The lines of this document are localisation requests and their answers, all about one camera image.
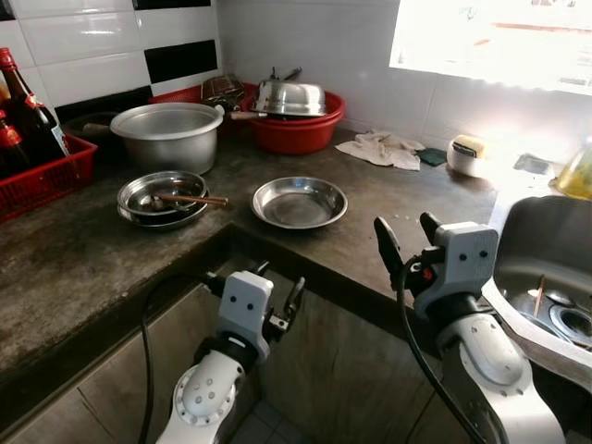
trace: stainless steel sink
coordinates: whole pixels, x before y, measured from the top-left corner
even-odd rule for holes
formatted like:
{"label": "stainless steel sink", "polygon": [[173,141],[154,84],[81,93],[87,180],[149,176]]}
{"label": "stainless steel sink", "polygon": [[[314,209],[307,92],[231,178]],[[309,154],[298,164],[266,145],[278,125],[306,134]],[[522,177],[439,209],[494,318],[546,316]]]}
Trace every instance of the stainless steel sink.
{"label": "stainless steel sink", "polygon": [[543,293],[567,296],[567,301],[543,297],[536,320],[558,337],[592,347],[591,202],[546,196],[512,207],[499,240],[496,285],[529,317],[542,276]]}
{"label": "stainless steel sink", "polygon": [[[498,197],[498,257],[483,294],[533,361],[592,392],[592,202],[524,192]],[[543,276],[550,297],[534,316]]]}

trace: black cable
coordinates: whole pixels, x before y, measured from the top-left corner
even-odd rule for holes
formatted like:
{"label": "black cable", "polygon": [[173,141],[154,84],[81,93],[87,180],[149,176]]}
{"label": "black cable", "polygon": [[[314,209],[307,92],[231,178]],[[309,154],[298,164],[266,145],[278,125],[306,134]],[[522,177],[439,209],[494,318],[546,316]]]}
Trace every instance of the black cable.
{"label": "black cable", "polygon": [[487,442],[485,441],[485,439],[477,431],[477,429],[471,423],[471,421],[469,421],[469,419],[463,413],[461,408],[450,397],[448,391],[446,391],[444,386],[442,386],[442,384],[430,368],[429,364],[424,358],[424,355],[419,349],[419,346],[417,345],[417,341],[415,340],[415,336],[413,335],[411,326],[409,325],[409,319],[407,319],[407,310],[405,307],[405,280],[407,279],[407,275],[411,271],[411,267],[413,266],[413,264],[416,264],[418,262],[421,262],[421,256],[414,256],[409,261],[407,261],[407,263],[403,266],[401,274],[399,275],[399,280],[397,281],[397,304],[399,306],[399,315],[401,316],[403,330],[405,331],[405,335],[407,336],[407,342],[409,343],[409,347],[411,348],[411,352],[413,353],[415,360],[424,372],[425,377],[427,377],[427,380],[430,382],[430,384],[432,385],[436,393],[439,395],[439,397],[444,401],[444,403],[452,412],[457,421],[461,423],[461,426],[469,434],[469,436],[474,442],[478,444],[486,444]]}
{"label": "black cable", "polygon": [[150,290],[144,305],[142,307],[142,317],[140,319],[140,330],[142,331],[142,342],[144,345],[144,358],[146,361],[146,405],[144,407],[144,417],[142,420],[142,430],[140,432],[140,438],[138,439],[139,444],[146,444],[148,438],[148,429],[150,428],[150,422],[152,420],[152,412],[154,409],[154,363],[152,359],[152,346],[150,344],[150,336],[148,336],[148,308],[152,302],[155,294],[162,289],[165,285],[177,278],[192,278],[201,283],[199,278],[194,275],[180,274],[167,277],[166,279],[159,282],[153,289]]}

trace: floor tile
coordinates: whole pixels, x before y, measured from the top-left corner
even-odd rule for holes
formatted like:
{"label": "floor tile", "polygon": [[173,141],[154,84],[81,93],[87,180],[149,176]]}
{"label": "floor tile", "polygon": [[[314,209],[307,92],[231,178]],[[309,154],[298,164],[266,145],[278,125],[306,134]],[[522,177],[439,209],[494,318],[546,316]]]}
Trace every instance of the floor tile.
{"label": "floor tile", "polygon": [[268,426],[276,429],[279,423],[283,419],[280,412],[266,400],[261,400],[255,407],[254,413]]}
{"label": "floor tile", "polygon": [[282,419],[281,423],[279,423],[276,432],[286,439],[289,444],[307,444],[311,442],[296,425],[286,418]]}
{"label": "floor tile", "polygon": [[240,425],[230,444],[265,444],[273,430],[254,414],[250,414]]}
{"label": "floor tile", "polygon": [[282,438],[279,433],[274,433],[266,444],[289,444],[289,442]]}

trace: dish towel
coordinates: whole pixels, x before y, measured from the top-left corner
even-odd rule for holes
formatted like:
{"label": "dish towel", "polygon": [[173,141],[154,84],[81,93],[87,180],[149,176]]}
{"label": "dish towel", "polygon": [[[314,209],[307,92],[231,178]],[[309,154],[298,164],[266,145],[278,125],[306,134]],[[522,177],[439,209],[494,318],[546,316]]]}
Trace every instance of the dish towel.
{"label": "dish towel", "polygon": [[419,171],[420,160],[415,154],[425,149],[420,142],[406,141],[390,132],[375,130],[358,134],[355,141],[341,143],[336,148],[375,165],[393,165],[411,171]]}

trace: red plastic basin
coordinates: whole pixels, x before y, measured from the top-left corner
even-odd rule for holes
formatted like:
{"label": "red plastic basin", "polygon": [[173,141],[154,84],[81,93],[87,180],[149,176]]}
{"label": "red plastic basin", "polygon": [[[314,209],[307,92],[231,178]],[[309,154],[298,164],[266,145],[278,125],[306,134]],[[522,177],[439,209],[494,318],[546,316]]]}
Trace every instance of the red plastic basin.
{"label": "red plastic basin", "polygon": [[326,92],[328,114],[299,120],[249,120],[261,148],[280,154],[309,154],[325,148],[345,113],[345,103],[336,94]]}

